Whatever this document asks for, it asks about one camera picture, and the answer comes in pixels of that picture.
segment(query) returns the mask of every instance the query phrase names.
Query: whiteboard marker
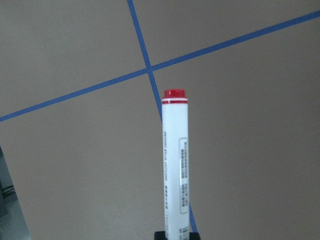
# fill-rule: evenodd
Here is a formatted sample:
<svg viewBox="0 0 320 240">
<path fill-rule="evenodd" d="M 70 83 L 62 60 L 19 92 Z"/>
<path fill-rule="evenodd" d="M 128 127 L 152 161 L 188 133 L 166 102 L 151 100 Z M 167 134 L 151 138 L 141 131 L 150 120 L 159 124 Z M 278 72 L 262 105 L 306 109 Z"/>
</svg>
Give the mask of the whiteboard marker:
<svg viewBox="0 0 320 240">
<path fill-rule="evenodd" d="M 189 240 L 188 99 L 168 89 L 162 99 L 165 236 Z"/>
</svg>

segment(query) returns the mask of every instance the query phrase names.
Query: blue line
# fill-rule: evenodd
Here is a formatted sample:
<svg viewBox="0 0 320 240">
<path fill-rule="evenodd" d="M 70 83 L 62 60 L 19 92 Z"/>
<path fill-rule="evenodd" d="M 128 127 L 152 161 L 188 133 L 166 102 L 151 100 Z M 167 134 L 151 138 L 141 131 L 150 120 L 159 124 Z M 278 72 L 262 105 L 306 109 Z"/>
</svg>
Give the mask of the blue line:
<svg viewBox="0 0 320 240">
<path fill-rule="evenodd" d="M 146 73 L 148 73 L 148 71 L 147 71 L 146 68 L 144 68 L 144 69 L 141 69 L 141 70 L 138 70 L 138 71 L 134 71 L 134 72 L 131 72 L 131 73 L 123 75 L 123 76 L 119 76 L 119 77 L 113 78 L 113 79 L 108 80 L 108 81 L 101 82 L 101 83 L 93 85 L 93 86 L 86 87 L 86 88 L 78 90 L 78 91 L 74 91 L 72 93 L 69 93 L 69 94 L 66 94 L 66 95 L 63 95 L 63 96 L 60 96 L 60 97 L 57 97 L 57 98 L 54 98 L 54 99 L 39 103 L 37 105 L 33 105 L 33 106 L 30 106 L 30 107 L 24 108 L 22 110 L 19 110 L 19 111 L 4 115 L 4 116 L 0 117 L 0 122 L 3 122 L 5 120 L 12 119 L 12 118 L 15 118 L 17 116 L 33 112 L 33 111 L 38 110 L 38 109 L 42 109 L 42 108 L 48 107 L 50 105 L 63 102 L 65 100 L 69 100 L 69 99 L 78 97 L 80 95 L 87 94 L 87 93 L 90 93 L 90 92 L 93 92 L 93 91 L 96 91 L 96 90 L 99 90 L 99 89 L 102 89 L 102 88 L 105 88 L 105 87 L 108 87 L 108 86 L 111 86 L 111 85 L 114 85 L 114 84 L 117 84 L 117 83 L 120 83 L 120 82 L 123 82 L 123 81 L 129 80 L 129 79 L 141 76 L 141 75 L 146 74 Z"/>
<path fill-rule="evenodd" d="M 291 26 L 294 26 L 294 25 L 297 25 L 297 24 L 300 24 L 300 23 L 303 23 L 303 22 L 306 22 L 306 21 L 309 21 L 309 20 L 312 20 L 312 19 L 315 19 L 318 17 L 320 17 L 320 10 L 303 15 L 303 16 L 300 16 L 300 17 L 297 17 L 297 18 L 294 18 L 294 19 L 291 19 L 291 20 L 288 20 L 288 21 L 278 23 L 276 25 L 272 25 L 272 26 L 260 29 L 258 31 L 248 33 L 248 34 L 245 34 L 245 35 L 242 35 L 242 36 L 239 36 L 239 37 L 236 37 L 236 38 L 233 38 L 233 39 L 230 39 L 230 40 L 227 40 L 227 41 L 224 41 L 224 42 L 221 42 L 221 43 L 209 46 L 209 47 L 206 47 L 206 48 L 203 48 L 203 49 L 200 49 L 200 50 L 197 50 L 197 51 L 194 51 L 194 52 L 191 52 L 191 53 L 188 53 L 188 54 L 185 54 L 185 55 L 173 58 L 173 59 L 170 59 L 168 61 L 158 63 L 158 64 L 152 66 L 152 71 L 156 71 L 159 69 L 163 69 L 163 68 L 190 60 L 190 59 L 194 59 L 196 57 L 199 57 L 199 56 L 202 56 L 205 54 L 209 54 L 214 51 L 224 49 L 224 48 L 230 47 L 232 45 L 236 45 L 236 44 L 260 37 L 262 35 L 270 34 L 275 31 L 278 31 L 278 30 L 281 30 L 284 28 L 288 28 L 288 27 L 291 27 Z"/>
<path fill-rule="evenodd" d="M 141 31 L 141 28 L 140 28 L 140 24 L 139 24 L 139 21 L 138 21 L 138 16 L 137 16 L 137 12 L 136 12 L 136 9 L 135 9 L 135 6 L 134 6 L 134 2 L 132 0 L 127 0 L 127 3 L 128 3 L 128 6 L 129 6 L 129 10 L 130 10 L 131 18 L 132 18 L 132 21 L 133 21 L 134 29 L 135 29 L 135 32 L 136 32 L 136 36 L 138 38 L 139 45 L 140 45 L 140 48 L 141 48 L 144 64 L 145 64 L 145 67 L 148 69 L 149 81 L 150 81 L 150 84 L 151 84 L 151 88 L 152 88 L 154 100 L 155 100 L 155 103 L 156 103 L 156 107 L 158 108 L 158 112 L 159 112 L 160 118 L 162 119 L 161 99 L 160 99 L 160 95 L 159 95 L 159 91 L 158 91 L 158 87 L 157 87 L 157 83 L 156 83 L 156 79 L 155 79 L 154 73 L 151 70 L 151 63 L 150 63 L 150 59 L 149 59 L 149 56 L 148 56 L 148 51 L 147 51 L 147 47 L 146 47 L 146 44 L 145 44 L 144 36 L 142 34 L 142 31 Z"/>
<path fill-rule="evenodd" d="M 196 220 L 194 217 L 194 213 L 192 212 L 191 204 L 189 204 L 189 218 L 190 218 L 190 225 L 192 228 L 192 232 L 197 233 L 198 228 L 197 228 Z"/>
</svg>

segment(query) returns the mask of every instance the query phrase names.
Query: marker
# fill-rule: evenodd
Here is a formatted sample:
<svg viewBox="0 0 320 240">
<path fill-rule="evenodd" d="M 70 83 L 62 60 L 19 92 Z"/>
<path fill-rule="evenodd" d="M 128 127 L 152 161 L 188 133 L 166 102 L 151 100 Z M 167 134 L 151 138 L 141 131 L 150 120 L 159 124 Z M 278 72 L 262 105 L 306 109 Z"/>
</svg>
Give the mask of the marker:
<svg viewBox="0 0 320 240">
<path fill-rule="evenodd" d="M 168 89 L 162 99 L 165 236 L 189 240 L 188 99 Z"/>
</svg>

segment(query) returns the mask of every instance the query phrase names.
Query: red cap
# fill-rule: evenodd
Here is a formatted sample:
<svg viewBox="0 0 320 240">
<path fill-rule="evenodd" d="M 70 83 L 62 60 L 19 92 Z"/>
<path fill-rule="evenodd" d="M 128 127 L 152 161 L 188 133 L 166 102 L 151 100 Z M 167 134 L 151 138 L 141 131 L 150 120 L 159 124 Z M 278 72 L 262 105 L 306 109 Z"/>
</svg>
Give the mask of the red cap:
<svg viewBox="0 0 320 240">
<path fill-rule="evenodd" d="M 167 89 L 164 91 L 163 98 L 186 98 L 186 91 L 184 89 Z"/>
</svg>

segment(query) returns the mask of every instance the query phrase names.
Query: red stripe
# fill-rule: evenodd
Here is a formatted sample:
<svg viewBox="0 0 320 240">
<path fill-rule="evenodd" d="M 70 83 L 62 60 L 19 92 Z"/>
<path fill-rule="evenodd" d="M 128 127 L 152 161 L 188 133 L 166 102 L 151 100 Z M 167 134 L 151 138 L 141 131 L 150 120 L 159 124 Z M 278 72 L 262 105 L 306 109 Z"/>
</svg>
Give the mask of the red stripe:
<svg viewBox="0 0 320 240">
<path fill-rule="evenodd" d="M 169 101 L 162 101 L 162 104 L 187 104 L 187 100 L 169 100 Z"/>
</svg>

